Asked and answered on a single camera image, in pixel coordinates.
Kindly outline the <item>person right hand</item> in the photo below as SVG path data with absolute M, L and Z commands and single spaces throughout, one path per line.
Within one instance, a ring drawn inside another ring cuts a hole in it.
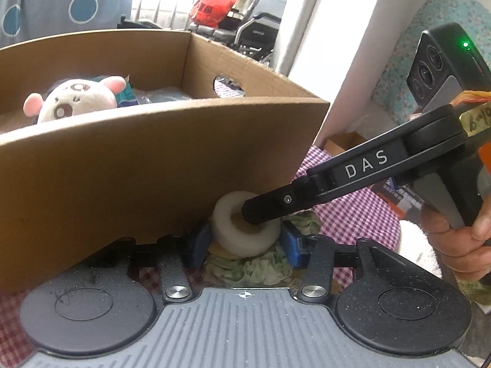
M 490 274 L 490 194 L 484 199 L 476 220 L 470 227 L 454 229 L 448 218 L 434 209 L 435 196 L 430 196 L 438 186 L 416 186 L 425 204 L 421 211 L 420 227 L 429 244 L 441 254 L 443 264 L 461 281 L 479 282 Z

